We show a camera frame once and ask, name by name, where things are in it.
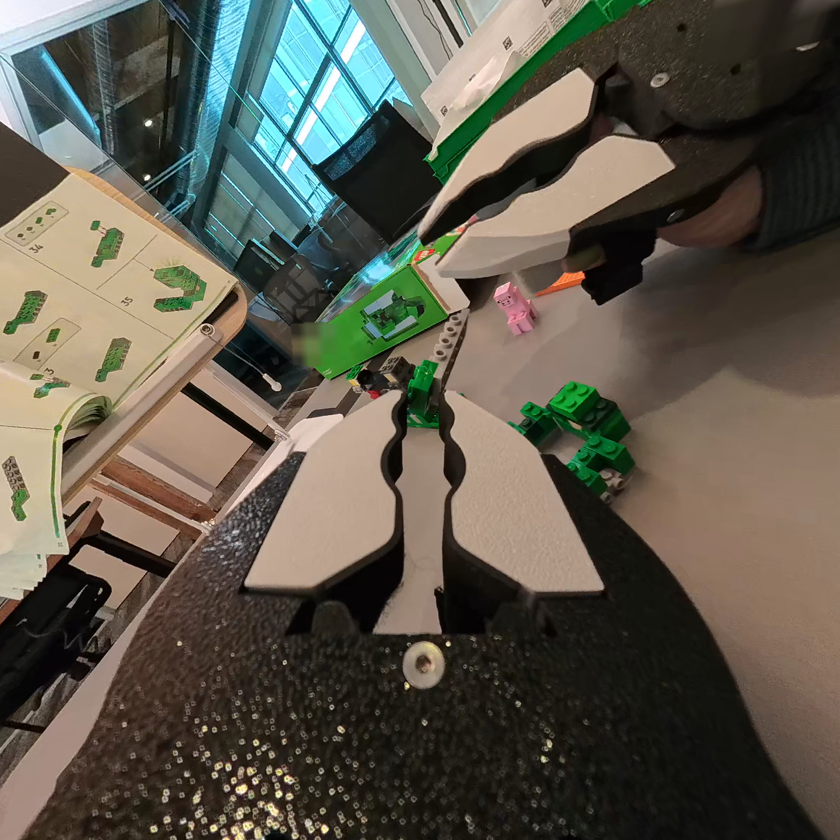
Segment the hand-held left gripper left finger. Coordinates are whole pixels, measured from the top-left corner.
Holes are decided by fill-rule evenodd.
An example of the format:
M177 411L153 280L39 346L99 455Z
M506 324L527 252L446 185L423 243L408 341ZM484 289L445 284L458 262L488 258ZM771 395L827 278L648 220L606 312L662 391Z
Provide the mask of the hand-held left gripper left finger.
M403 579L406 394L388 391L305 453L244 581L246 592L341 602L378 623Z

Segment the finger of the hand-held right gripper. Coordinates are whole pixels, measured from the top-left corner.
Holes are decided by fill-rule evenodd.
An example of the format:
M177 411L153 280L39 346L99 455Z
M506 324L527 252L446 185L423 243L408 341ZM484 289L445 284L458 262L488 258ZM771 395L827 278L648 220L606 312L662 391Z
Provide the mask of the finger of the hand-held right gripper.
M494 122L458 163L417 227L428 244L532 180L559 174L587 144L595 81L578 67Z
M555 182L468 227L437 271L446 278L481 279L561 260L573 228L675 168L656 142L605 136L580 152Z

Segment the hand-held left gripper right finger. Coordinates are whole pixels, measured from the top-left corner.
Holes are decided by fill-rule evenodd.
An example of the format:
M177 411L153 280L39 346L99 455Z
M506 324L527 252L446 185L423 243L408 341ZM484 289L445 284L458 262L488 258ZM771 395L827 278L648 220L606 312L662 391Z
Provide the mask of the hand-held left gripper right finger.
M547 604L605 585L553 472L519 432L463 395L441 399L444 503L441 627L482 634L513 605L542 621Z

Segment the black figure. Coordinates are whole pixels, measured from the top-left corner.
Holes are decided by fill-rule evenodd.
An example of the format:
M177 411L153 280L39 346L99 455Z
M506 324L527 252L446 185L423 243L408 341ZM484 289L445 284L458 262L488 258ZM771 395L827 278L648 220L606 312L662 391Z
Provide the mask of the black figure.
M355 393L376 399L388 391L406 391L415 369L404 357L395 356L377 369L367 363L357 364L346 374L346 380Z

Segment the green brick stack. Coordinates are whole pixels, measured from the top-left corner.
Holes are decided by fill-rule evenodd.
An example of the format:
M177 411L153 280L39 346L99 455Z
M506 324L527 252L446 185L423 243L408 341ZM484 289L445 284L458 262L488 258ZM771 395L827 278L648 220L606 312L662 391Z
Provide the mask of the green brick stack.
M406 424L409 427L439 429L440 377L437 372L438 362L433 360L424 360L415 367L406 388Z

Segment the grey studded plate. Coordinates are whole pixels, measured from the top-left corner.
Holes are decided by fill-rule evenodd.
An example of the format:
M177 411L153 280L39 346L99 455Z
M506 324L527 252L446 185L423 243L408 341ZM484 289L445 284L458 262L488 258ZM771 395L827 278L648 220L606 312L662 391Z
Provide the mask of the grey studded plate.
M444 323L444 327L437 337L437 342L429 360L437 365L434 371L434 379L439 392L443 392L445 389L454 369L459 349L466 336L468 319L468 308L463 308L452 313Z

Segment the person's right forearm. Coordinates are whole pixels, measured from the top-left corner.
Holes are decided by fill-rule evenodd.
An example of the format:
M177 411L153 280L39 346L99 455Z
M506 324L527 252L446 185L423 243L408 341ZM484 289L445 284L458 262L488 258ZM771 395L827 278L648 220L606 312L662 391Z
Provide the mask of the person's right forearm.
M759 172L762 208L747 250L769 253L838 228L838 96L763 151Z

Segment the grey desk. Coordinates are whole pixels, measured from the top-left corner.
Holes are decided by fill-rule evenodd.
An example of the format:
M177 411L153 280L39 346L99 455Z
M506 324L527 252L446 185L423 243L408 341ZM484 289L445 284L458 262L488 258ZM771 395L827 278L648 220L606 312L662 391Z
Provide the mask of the grey desk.
M613 509L703 615L791 790L838 838L838 231L767 255L659 245L598 307L512 336L468 280L449 384L508 422L576 380L629 421Z

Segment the person's right hand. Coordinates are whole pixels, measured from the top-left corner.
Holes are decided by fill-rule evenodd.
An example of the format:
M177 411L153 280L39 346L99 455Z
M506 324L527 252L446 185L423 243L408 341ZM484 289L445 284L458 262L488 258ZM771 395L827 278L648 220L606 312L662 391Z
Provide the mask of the person's right hand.
M763 180L753 166L733 181L714 204L681 223L659 228L666 243L688 249L724 249L752 236L763 213Z

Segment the large green storage bin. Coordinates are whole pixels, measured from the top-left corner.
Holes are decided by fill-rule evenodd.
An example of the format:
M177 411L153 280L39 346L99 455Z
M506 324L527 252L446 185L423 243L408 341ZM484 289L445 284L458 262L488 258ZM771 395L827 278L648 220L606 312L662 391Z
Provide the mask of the large green storage bin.
M445 183L448 180L467 151L478 140L480 135L489 128L494 118L509 104L526 82L535 76L544 64L584 36L611 24L604 19L593 1L585 2L589 4L579 13L575 14L572 20L564 25L546 45L538 49L533 56L527 59L523 68L516 70L511 78L505 81L497 91L493 92L454 131L446 135L440 135L438 133L439 129L437 129L432 151L427 156L426 161L432 167L434 174L441 183ZM479 26L499 4L500 2L496 3Z

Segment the pink toy pig figure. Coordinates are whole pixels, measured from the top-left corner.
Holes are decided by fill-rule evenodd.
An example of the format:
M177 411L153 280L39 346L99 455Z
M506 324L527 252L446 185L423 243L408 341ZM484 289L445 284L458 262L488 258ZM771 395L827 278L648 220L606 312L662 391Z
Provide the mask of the pink toy pig figure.
M513 334L520 335L534 329L538 312L532 301L526 299L512 282L499 286L493 299L505 315L507 327Z

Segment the white printed paper bag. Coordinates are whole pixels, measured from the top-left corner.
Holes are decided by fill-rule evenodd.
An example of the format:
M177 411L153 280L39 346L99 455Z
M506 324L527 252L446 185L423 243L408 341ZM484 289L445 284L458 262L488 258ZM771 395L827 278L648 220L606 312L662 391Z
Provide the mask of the white printed paper bag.
M423 92L438 133L454 131L588 4L500 2Z

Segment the green brick assembly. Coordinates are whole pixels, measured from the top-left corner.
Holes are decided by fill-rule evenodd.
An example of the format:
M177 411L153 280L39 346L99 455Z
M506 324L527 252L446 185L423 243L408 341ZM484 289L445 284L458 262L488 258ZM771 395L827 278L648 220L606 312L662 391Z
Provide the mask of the green brick assembly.
M509 425L537 448L562 434L579 440L565 466L605 504L611 504L626 488L636 468L623 443L631 427L619 406L593 386L569 381L546 405L526 402L519 412L519 421Z

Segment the black office chair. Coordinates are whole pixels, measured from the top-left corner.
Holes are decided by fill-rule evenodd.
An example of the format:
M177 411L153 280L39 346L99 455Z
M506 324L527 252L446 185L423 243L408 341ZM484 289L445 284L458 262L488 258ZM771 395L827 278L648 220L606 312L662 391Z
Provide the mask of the black office chair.
M389 101L313 170L388 244L413 229L442 188L432 144Z

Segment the green cardboard toy box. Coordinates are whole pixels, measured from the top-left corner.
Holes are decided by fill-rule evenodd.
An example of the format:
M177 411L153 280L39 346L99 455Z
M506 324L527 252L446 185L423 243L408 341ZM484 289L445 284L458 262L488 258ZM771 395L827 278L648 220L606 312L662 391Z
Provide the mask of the green cardboard toy box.
M467 228L428 246L412 231L357 271L314 323L301 325L302 362L332 379L468 308L457 280L438 270Z

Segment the large window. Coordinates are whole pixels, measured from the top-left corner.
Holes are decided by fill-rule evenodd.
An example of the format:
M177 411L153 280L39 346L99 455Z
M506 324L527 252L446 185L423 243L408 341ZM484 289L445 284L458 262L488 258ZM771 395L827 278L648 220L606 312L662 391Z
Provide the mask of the large window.
M226 259L293 241L334 194L323 163L383 101L409 102L351 2L250 2L196 221Z

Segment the black mesh chair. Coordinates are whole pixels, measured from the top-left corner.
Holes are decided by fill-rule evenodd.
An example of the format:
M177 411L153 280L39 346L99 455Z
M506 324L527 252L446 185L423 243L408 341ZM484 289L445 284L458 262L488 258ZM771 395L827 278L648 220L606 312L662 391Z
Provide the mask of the black mesh chair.
M249 239L234 265L248 298L248 314L269 322L315 322L337 292L288 242Z

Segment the building instruction booklet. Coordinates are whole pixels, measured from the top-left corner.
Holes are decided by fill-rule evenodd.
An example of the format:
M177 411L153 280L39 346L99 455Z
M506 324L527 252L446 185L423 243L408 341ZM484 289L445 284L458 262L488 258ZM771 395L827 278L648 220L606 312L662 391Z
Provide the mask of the building instruction booklet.
M65 443L130 399L237 285L74 171L2 223L2 599L68 552Z

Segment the black panel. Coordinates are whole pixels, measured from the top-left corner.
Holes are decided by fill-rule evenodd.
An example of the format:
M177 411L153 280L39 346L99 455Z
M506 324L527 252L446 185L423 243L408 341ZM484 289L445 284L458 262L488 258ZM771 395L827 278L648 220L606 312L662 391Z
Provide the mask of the black panel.
M68 177L68 170L1 123L1 226Z

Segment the black metal frame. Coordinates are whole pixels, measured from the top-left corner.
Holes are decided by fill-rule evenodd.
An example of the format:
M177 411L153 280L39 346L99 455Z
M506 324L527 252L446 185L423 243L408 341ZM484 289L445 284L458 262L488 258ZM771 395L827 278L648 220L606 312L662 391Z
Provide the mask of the black metal frame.
M1 723L16 728L14 714L61 675L80 667L102 623L108 582L71 565L60 565L3 620L1 628Z

